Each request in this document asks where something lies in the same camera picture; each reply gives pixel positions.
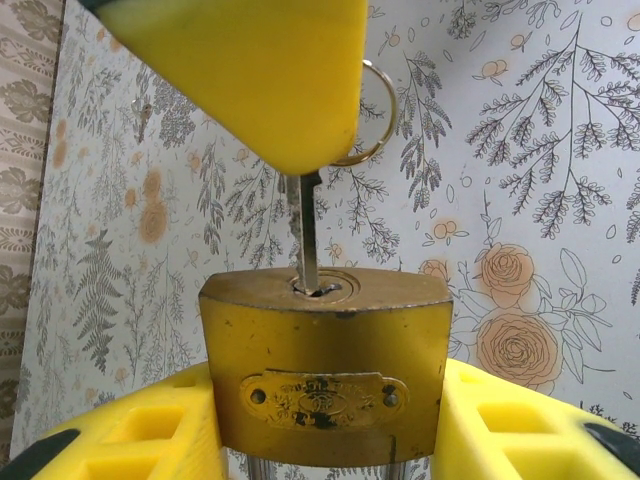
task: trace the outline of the patterned curtain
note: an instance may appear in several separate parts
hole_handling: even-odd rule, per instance
[[[0,466],[20,377],[63,7],[0,1]],[[22,379],[28,384],[28,373]]]

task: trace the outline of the rivet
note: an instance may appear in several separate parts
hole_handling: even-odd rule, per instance
[[[265,400],[267,399],[267,394],[264,393],[263,390],[260,390],[259,388],[257,388],[253,392],[251,392],[250,398],[253,403],[255,403],[256,405],[260,405],[264,403]]]
[[[384,397],[382,403],[384,403],[385,407],[395,407],[398,405],[398,396],[395,393],[387,395],[386,397]]]

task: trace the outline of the square cutout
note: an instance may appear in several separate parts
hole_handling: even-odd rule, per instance
[[[158,463],[156,457],[103,458],[86,463],[82,480],[147,480]]]
[[[570,448],[505,449],[507,458],[522,480],[562,478],[563,480],[603,480],[603,476]]]
[[[525,403],[484,403],[478,413],[493,433],[555,433],[552,426]]]
[[[169,440],[176,433],[183,416],[184,408],[176,406],[131,409],[105,443]]]

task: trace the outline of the black rubber pad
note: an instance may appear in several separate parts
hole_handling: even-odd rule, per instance
[[[31,480],[71,445],[78,435],[80,430],[64,430],[38,440],[0,470],[0,480]]]
[[[95,15],[98,8],[115,1],[117,0],[80,0],[80,5]]]
[[[640,442],[599,423],[586,423],[587,432],[640,478]]]

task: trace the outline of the leaf branch illustration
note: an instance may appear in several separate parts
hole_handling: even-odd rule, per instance
[[[146,332],[150,348],[144,355],[142,370],[145,384],[182,370],[193,360],[191,348],[180,333],[184,321],[184,278],[170,268],[169,260],[167,249],[165,258],[147,274],[142,291],[151,310]]]
[[[135,384],[138,372],[138,361],[143,356],[144,347],[147,343],[147,332],[143,330],[142,319],[144,318],[145,304],[139,300],[139,282],[134,278],[134,273],[130,265],[126,265],[123,270],[123,278],[126,284],[127,294],[124,304],[127,312],[125,326],[131,334],[131,343],[124,345],[124,350],[129,358],[131,366],[131,386]]]
[[[447,33],[456,40],[469,38],[473,27],[476,26],[476,14],[465,11],[465,1],[461,0],[460,6],[453,9],[451,21],[447,27]]]
[[[127,179],[122,159],[125,157],[126,144],[124,127],[131,126],[132,116],[125,109],[118,108],[113,119],[102,133],[102,167],[91,195],[95,204],[104,202],[100,209],[100,219],[108,223],[124,212],[124,198]]]
[[[535,23],[536,28],[542,28],[548,13],[555,18],[562,14],[562,10],[556,0],[540,0],[531,6],[529,6],[529,0],[502,0],[485,3],[486,14],[483,15],[482,19],[495,22],[502,16],[511,15],[517,10],[524,9],[526,9],[525,13],[529,16],[529,25]]]
[[[413,211],[429,205],[431,192],[440,186],[442,173],[440,165],[433,158],[426,159],[427,140],[433,141],[436,148],[440,138],[445,137],[451,120],[442,107],[435,101],[436,91],[442,89],[440,77],[435,72],[436,65],[424,52],[418,52],[414,58],[404,56],[409,69],[409,86],[398,87],[400,113],[396,125],[396,135],[402,133],[407,145],[402,151],[400,171],[405,172],[407,180],[413,179],[409,187],[409,198],[413,196]],[[416,114],[420,132],[414,133]]]
[[[327,188],[335,188],[336,183],[347,181],[349,190],[354,193],[352,199],[347,201],[351,234],[361,234],[363,228],[369,230],[369,236],[362,244],[369,258],[374,258],[378,263],[386,263],[396,255],[396,248],[400,243],[400,236],[387,227],[383,218],[373,218],[375,206],[373,200],[384,203],[384,198],[389,195],[384,182],[368,178],[364,172],[355,172],[353,168],[329,168],[329,181]]]
[[[224,221],[224,209],[220,200],[226,190],[224,175],[227,168],[224,162],[216,157],[217,138],[209,143],[202,156],[200,179],[202,187],[198,196],[198,210],[207,218],[204,226],[204,241],[212,255],[220,253],[220,233]]]
[[[640,211],[636,208],[640,205],[640,176],[637,178],[633,192],[627,200],[627,210],[631,211],[629,220],[627,221],[627,243],[634,243],[640,237]],[[631,285],[631,304],[638,303],[640,296],[640,269],[636,273],[636,277]]]
[[[583,46],[579,22],[564,48],[549,50],[518,80],[516,85],[521,87],[538,79],[529,95],[505,94],[483,106],[480,115],[488,118],[470,132],[467,142],[475,145],[476,158],[486,157],[489,166],[508,163],[522,171],[500,182],[510,197],[516,197],[513,214],[523,213],[536,188],[556,185],[542,194],[533,213],[534,222],[542,225],[543,238],[556,238],[570,209],[574,224],[590,225],[596,205],[611,204],[602,186],[579,174],[582,162],[575,160],[588,159],[605,146],[640,150],[640,110],[632,99],[640,90],[639,67],[640,55],[614,56]],[[630,80],[601,85],[612,72]],[[579,118],[580,102],[586,107],[586,115],[582,114],[586,118]],[[561,108],[569,111],[568,125],[558,134],[556,117]],[[597,115],[603,118],[596,120]],[[605,122],[612,123],[606,132]],[[568,148],[561,149],[562,144]],[[564,158],[562,150],[568,152]]]
[[[284,217],[286,202],[278,188],[277,174],[270,166],[256,159],[245,173],[234,182],[234,189],[225,206],[233,223],[241,225],[236,234],[240,241],[240,256],[249,251],[249,263],[253,268],[273,266],[284,253],[282,243],[271,232],[271,225]]]
[[[113,336],[108,333],[115,326],[114,317],[118,314],[112,300],[122,294],[116,289],[114,282],[122,279],[122,272],[111,262],[109,248],[112,240],[105,240],[107,230],[87,242],[89,253],[78,260],[78,265],[85,265],[86,270],[80,277],[76,297],[84,292],[84,298],[73,323],[74,327],[82,324],[78,340],[85,340],[82,351],[91,351],[91,360],[104,374],[106,372],[109,344]]]

